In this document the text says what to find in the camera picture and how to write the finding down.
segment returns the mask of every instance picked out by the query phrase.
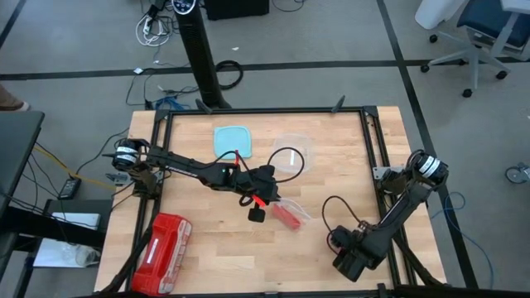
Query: black desk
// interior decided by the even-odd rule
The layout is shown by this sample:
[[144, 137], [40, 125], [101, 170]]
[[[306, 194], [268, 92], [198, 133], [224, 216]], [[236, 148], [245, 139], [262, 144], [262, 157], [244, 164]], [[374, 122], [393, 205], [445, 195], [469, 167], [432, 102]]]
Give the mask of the black desk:
[[[42, 112], [0, 113], [0, 190], [4, 194], [13, 195], [41, 130], [43, 118]], [[66, 236], [70, 243], [103, 247], [105, 234], [102, 231], [59, 222], [44, 215], [14, 208], [9, 203], [8, 197], [0, 195], [0, 280], [12, 251], [34, 252], [40, 238], [64, 241]]]

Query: black box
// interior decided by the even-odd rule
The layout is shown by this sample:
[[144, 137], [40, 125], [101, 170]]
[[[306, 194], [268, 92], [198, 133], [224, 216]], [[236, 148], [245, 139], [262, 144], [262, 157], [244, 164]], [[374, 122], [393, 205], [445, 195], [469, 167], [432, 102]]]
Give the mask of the black box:
[[262, 16], [269, 12], [269, 0], [205, 0], [205, 7], [212, 21]]

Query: wooden table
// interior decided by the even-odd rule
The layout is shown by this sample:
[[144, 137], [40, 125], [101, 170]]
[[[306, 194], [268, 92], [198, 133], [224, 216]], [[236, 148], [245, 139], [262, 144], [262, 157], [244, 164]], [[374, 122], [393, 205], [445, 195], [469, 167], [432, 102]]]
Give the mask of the wooden table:
[[[403, 165], [411, 151], [399, 109], [381, 107], [378, 111], [390, 161], [393, 166]], [[135, 112], [129, 137], [150, 140], [153, 118], [154, 112]], [[372, 290], [378, 283], [392, 288], [388, 261], [375, 271], [366, 269], [353, 283], [331, 265], [335, 255], [325, 243], [328, 231], [320, 211], [323, 201], [331, 195], [345, 198], [361, 219], [371, 223], [379, 220], [359, 114], [178, 116], [172, 124], [170, 150], [198, 161], [212, 161], [214, 128], [229, 125], [244, 125], [250, 130], [253, 156], [247, 163], [251, 168], [267, 162], [274, 139], [281, 133], [301, 133], [313, 140], [315, 158], [311, 169], [279, 185], [279, 194], [295, 200], [313, 219], [298, 233], [272, 218], [272, 212], [267, 213], [264, 223], [251, 223], [247, 220], [248, 208], [238, 204], [238, 195], [212, 191], [198, 180], [173, 174], [164, 184], [161, 212], [184, 216], [193, 225], [174, 293]], [[378, 152], [374, 132], [372, 139]], [[288, 176], [276, 174], [277, 179]], [[129, 194], [124, 191], [115, 202]], [[96, 290], [109, 284], [127, 259], [137, 210], [138, 198], [131, 198], [113, 211]], [[332, 227], [356, 226], [339, 201], [328, 203], [326, 218]], [[435, 278], [445, 281], [424, 204], [407, 221], [406, 231], [418, 258]], [[397, 259], [402, 267], [399, 252]], [[400, 273], [405, 281], [404, 270]]]

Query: teal plastic lid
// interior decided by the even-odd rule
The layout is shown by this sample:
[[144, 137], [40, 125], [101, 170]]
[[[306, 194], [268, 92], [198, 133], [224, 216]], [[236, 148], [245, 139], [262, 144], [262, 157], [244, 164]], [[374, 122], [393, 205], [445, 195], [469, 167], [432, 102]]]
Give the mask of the teal plastic lid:
[[[250, 131], [244, 126], [216, 127], [214, 130], [214, 152], [217, 157], [227, 151], [238, 150], [243, 158], [252, 156], [252, 138]], [[223, 159], [235, 160], [235, 154], [230, 153]]]

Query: yellow cable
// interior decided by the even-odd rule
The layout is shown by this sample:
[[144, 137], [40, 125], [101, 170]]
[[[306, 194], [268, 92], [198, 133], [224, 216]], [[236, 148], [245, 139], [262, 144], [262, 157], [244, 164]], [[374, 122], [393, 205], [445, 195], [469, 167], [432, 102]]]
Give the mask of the yellow cable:
[[90, 179], [90, 178], [87, 178], [87, 177], [84, 177], [82, 175], [78, 175], [78, 174], [75, 174], [75, 172], [73, 172], [71, 169], [67, 168], [66, 166], [64, 166], [59, 160], [57, 160], [54, 156], [52, 156], [50, 153], [42, 150], [41, 148], [35, 146], [33, 147], [34, 150], [40, 152], [41, 154], [43, 154], [44, 156], [50, 158], [51, 160], [53, 160], [54, 163], [56, 163], [57, 165], [60, 166], [61, 169], [65, 170], [66, 172], [68, 172], [68, 174], [70, 174], [72, 177], [75, 177], [75, 178], [79, 178], [85, 182], [88, 182], [88, 183], [92, 183], [92, 184], [95, 184], [95, 185], [99, 185], [101, 187], [104, 187], [104, 188], [107, 188], [107, 189], [110, 189], [110, 190], [116, 190], [116, 187], [115, 186], [111, 186], [111, 185], [108, 185], [108, 184], [105, 184], [101, 181], [97, 181], [97, 180], [93, 180], [93, 179]]

